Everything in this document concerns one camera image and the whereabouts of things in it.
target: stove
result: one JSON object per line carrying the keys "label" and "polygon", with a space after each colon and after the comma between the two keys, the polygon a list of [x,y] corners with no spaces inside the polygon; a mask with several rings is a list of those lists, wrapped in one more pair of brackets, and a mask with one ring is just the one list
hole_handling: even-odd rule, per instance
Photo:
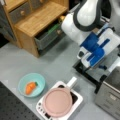
{"label": "stove", "polygon": [[[64,88],[64,87],[66,87],[66,84],[62,81],[58,81],[51,89]],[[72,103],[73,106],[72,106],[71,110],[68,112],[68,114],[66,114],[65,116],[60,117],[60,118],[54,118],[54,117],[51,117],[50,115],[48,115],[42,107],[42,101],[43,101],[44,96],[38,101],[38,103],[36,105],[36,109],[37,109],[38,113],[45,120],[68,120],[83,101],[83,97],[80,94],[78,94],[76,91],[74,91],[73,89],[71,89],[70,93],[71,93],[71,96],[73,99],[73,103]]]}

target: food in bowl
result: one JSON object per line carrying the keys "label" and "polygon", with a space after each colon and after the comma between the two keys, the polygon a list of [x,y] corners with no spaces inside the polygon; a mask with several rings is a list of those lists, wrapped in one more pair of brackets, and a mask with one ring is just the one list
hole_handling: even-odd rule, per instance
{"label": "food in bowl", "polygon": [[30,82],[26,85],[25,94],[29,95],[38,86],[37,82]]}

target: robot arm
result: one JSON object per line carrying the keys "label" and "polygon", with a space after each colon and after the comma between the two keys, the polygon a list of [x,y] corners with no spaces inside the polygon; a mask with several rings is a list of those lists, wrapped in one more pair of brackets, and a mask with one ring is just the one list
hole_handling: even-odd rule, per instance
{"label": "robot arm", "polygon": [[[78,58],[81,59],[85,67],[95,66],[103,57],[108,55],[120,44],[119,36],[110,28],[103,30],[99,37],[91,32],[100,22],[101,4],[102,0],[83,0],[73,13],[69,13],[66,16],[62,23],[62,30],[71,40],[80,46]],[[119,26],[119,20],[114,24],[112,22],[115,28],[117,28],[116,24]]]}
{"label": "robot arm", "polygon": [[109,0],[111,4],[110,26],[114,26],[115,32],[120,36],[120,0]]}
{"label": "robot arm", "polygon": [[[102,0],[83,0],[76,10],[68,14],[63,21],[63,31],[79,46],[100,21],[101,2]],[[78,58],[80,59],[87,52],[85,47],[80,46]]]}

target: pan handle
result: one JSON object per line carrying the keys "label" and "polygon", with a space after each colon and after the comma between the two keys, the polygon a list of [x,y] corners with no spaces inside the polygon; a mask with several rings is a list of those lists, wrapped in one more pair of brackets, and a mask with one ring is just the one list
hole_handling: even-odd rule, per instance
{"label": "pan handle", "polygon": [[72,77],[72,79],[67,83],[67,87],[69,89],[72,89],[73,86],[76,84],[76,82],[77,82],[77,78],[76,77]]}

